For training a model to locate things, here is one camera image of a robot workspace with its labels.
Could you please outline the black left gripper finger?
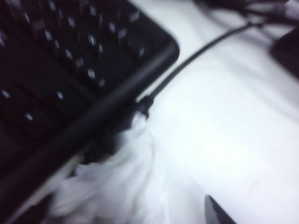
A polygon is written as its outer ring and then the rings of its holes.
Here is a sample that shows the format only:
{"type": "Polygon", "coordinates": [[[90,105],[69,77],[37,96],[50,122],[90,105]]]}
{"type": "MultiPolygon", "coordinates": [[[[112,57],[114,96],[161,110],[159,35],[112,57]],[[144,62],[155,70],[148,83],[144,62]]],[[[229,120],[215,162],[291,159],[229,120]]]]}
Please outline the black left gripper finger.
{"type": "Polygon", "coordinates": [[[236,224],[210,195],[205,196],[205,220],[207,224],[236,224]]]}

